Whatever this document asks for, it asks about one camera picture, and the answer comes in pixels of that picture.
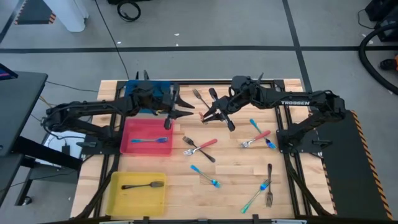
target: pink handle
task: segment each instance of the pink handle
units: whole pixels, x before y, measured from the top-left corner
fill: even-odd
[[[254,138],[254,140],[258,140],[258,139],[260,139],[260,138],[263,138],[263,137],[269,135],[270,133],[271,133],[270,130],[264,131],[262,134],[257,135],[257,136]]]
[[[199,146],[199,147],[200,147],[200,148],[204,148],[204,147],[207,147],[207,146],[209,146],[209,145],[211,145],[211,144],[214,144],[214,143],[216,143],[216,142],[217,142],[217,139],[213,139],[213,140],[210,140],[210,141],[208,141],[208,142],[202,144],[202,145]]]

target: plastic tray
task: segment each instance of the plastic tray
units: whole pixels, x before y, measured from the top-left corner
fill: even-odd
[[[137,187],[121,190],[122,185],[142,185],[164,181],[164,187]],[[114,172],[105,214],[114,216],[161,216],[164,212],[166,175],[151,172]]]
[[[169,156],[172,153],[173,127],[164,128],[162,119],[127,119],[124,123],[120,153],[134,156]],[[157,139],[168,137],[167,142],[131,143],[132,139]]]
[[[142,80],[129,80],[126,83],[126,90],[124,91],[124,96],[128,96],[128,94],[132,93],[133,89],[137,87],[137,85],[143,82]],[[153,81],[149,80],[154,86],[154,96],[161,97],[163,96],[163,92],[170,91],[171,82],[170,81]],[[148,109],[141,109],[140,113],[149,113],[151,114],[152,111]]]

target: wooden surface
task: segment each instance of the wooden surface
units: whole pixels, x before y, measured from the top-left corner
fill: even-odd
[[[285,85],[287,91],[302,91],[299,79],[285,80]],[[294,214],[282,154],[267,148],[264,140],[255,142],[247,149],[239,147],[239,143],[258,134],[250,124],[250,118],[253,118],[262,130],[271,130],[272,133],[268,138],[277,144],[275,111],[259,110],[251,105],[245,106],[241,111],[230,116],[236,126],[236,130],[233,132],[228,131],[225,123],[218,121],[204,125],[199,120],[198,112],[204,113],[206,107],[195,98],[192,89],[196,88],[204,100],[210,104],[212,100],[208,94],[209,87],[206,85],[181,86],[181,97],[195,106],[193,110],[195,114],[175,121],[174,148],[170,157],[121,156],[119,171],[164,172],[167,175],[165,213],[161,217],[151,217],[151,219],[232,219],[251,218],[252,214],[259,214],[260,218],[292,218]],[[212,87],[216,89],[219,97],[228,94],[227,85]],[[115,88],[115,80],[102,81],[98,99],[113,100]],[[294,122],[300,122],[308,116],[306,107],[291,106],[290,110]],[[109,124],[109,120],[110,115],[94,116],[93,123],[103,126]],[[184,156],[182,152],[191,147],[182,141],[183,136],[192,138],[196,144],[217,138],[216,144],[205,149],[216,159],[216,162],[211,163],[200,153]],[[302,154],[301,159],[308,188],[323,207],[333,213],[321,161],[308,154]],[[81,168],[71,217],[78,215],[84,209],[98,188],[102,161],[103,156],[93,156]],[[248,212],[241,214],[240,209],[256,193],[259,184],[267,178],[268,163],[273,165],[272,193],[274,202],[272,208],[265,206],[266,195],[262,193]],[[222,188],[216,189],[210,185],[203,177],[191,170],[191,164],[221,182]],[[296,189],[300,211],[304,213],[301,193],[298,187]],[[108,191],[104,194],[102,215],[106,208],[107,193]],[[113,219],[118,218],[126,219],[126,217],[113,217]]]

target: concrete floor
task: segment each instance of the concrete floor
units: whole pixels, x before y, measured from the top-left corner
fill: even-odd
[[[126,79],[117,53],[106,52],[114,45],[95,2],[82,1],[90,14],[83,32],[70,33],[58,20],[52,25],[13,24],[4,39],[0,38],[0,62],[13,70],[47,73],[52,82],[91,90],[98,89],[100,80]],[[176,44],[180,47],[294,46],[284,2],[290,6],[301,47],[358,46],[363,35],[370,33],[358,25],[356,17],[369,0],[153,0],[139,3],[142,17],[134,23],[120,20],[115,6],[98,0],[115,41],[121,42],[118,47],[153,47],[152,52],[126,49],[121,53],[130,77],[137,70],[146,69],[153,79],[256,77],[261,72],[264,78],[302,78],[306,74],[301,73],[293,48],[162,52],[155,49]],[[17,3],[17,0],[0,2],[0,31]],[[361,20],[372,25],[365,14]],[[372,45],[385,44],[374,39]],[[45,53],[42,50],[59,52],[69,48],[93,50],[84,53]],[[4,53],[12,49],[24,49],[28,54]],[[41,51],[29,53],[32,49]],[[392,58],[394,53],[372,51],[368,56],[377,65],[385,58]],[[398,179],[394,171],[394,162],[398,159],[395,150],[398,97],[371,78],[356,51],[304,51],[303,57],[312,89],[331,89],[346,100],[347,108],[357,111],[391,211],[398,217],[395,191]],[[396,73],[383,74],[398,85]],[[46,85],[42,96],[53,104],[96,99],[96,93],[51,84]],[[39,101],[32,114],[41,117],[45,109],[46,105]],[[29,119],[22,135],[41,142],[45,133],[36,120]],[[26,171],[21,170],[15,182],[20,182],[24,174]],[[2,223],[40,223],[68,218],[76,185],[35,181],[29,191],[29,195],[37,199],[34,205],[15,207],[13,201],[19,187],[10,191],[0,208]]]

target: black side panel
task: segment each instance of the black side panel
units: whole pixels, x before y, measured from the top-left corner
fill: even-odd
[[[354,111],[339,123],[318,128],[333,144],[323,150],[323,163],[338,217],[392,220],[366,140]]]

